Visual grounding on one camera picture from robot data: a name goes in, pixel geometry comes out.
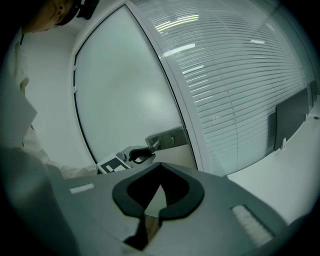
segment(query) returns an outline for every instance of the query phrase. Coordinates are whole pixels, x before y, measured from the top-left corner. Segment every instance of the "window blinds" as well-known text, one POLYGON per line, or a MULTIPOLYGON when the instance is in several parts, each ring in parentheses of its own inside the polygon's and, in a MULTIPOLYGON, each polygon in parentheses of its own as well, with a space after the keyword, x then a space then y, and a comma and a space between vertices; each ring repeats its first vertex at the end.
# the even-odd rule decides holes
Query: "window blinds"
POLYGON ((224 176, 267 156, 275 107, 305 87, 299 61, 270 16, 246 0, 136 0, 168 44, 224 176))

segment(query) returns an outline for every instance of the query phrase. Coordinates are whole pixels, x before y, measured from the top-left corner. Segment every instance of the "person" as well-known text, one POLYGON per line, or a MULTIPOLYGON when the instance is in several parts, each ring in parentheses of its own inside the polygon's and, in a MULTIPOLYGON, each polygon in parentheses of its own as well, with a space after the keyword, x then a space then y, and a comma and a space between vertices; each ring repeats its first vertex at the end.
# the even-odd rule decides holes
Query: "person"
MULTIPOLYGON (((14 78, 15 84, 22 93, 25 93, 26 86, 29 83, 26 65, 27 57, 21 46, 23 35, 45 32, 54 27, 67 24, 76 16, 80 5, 81 0, 43 0, 41 4, 38 5, 37 10, 34 12, 35 14, 27 19, 16 33, 9 47, 4 64, 8 65, 7 70, 14 78)), ((38 157, 44 165, 57 167, 65 179, 97 174, 96 165, 85 168, 74 168, 51 161, 43 149, 32 125, 28 129, 20 149, 38 157)))

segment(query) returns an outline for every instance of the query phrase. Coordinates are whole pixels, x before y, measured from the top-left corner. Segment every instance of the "white wall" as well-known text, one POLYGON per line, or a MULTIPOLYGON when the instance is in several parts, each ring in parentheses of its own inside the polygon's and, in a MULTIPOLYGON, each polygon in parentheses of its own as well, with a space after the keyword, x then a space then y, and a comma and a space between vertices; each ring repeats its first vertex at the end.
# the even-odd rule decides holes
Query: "white wall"
POLYGON ((310 212, 320 191, 320 100, 279 149, 228 178, 270 205, 287 223, 310 212))
POLYGON ((27 34, 22 47, 27 56, 30 82, 26 97, 37 110, 33 127, 50 159, 72 167, 92 164, 73 109, 71 52, 76 33, 55 28, 27 34))

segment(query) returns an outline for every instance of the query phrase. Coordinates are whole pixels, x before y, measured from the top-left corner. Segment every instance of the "white lab coat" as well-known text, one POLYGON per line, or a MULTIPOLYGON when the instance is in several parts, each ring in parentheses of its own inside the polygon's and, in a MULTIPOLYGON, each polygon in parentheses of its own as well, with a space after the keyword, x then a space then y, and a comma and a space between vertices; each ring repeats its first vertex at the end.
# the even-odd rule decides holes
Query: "white lab coat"
MULTIPOLYGON (((21 35, 22 31, 20 29, 14 37, 7 53, 7 65, 10 74, 12 77, 14 77, 15 84, 24 94, 26 86, 29 83, 29 78, 27 70, 27 57, 20 45, 21 35)), ((51 165, 60 169, 64 179, 93 176, 97 174, 96 165, 91 165, 85 168, 74 168, 51 161, 48 154, 43 149, 36 131, 32 126, 28 129, 20 148, 26 153, 38 157, 44 165, 51 165)))

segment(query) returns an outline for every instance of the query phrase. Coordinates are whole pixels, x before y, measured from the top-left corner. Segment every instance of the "white desk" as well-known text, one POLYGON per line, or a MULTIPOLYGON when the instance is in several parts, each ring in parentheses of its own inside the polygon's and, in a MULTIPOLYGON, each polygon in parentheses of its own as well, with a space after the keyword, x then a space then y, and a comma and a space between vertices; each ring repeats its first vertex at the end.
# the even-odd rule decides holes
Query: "white desk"
POLYGON ((286 147, 228 178, 269 204, 288 224, 310 212, 320 191, 320 99, 286 147))

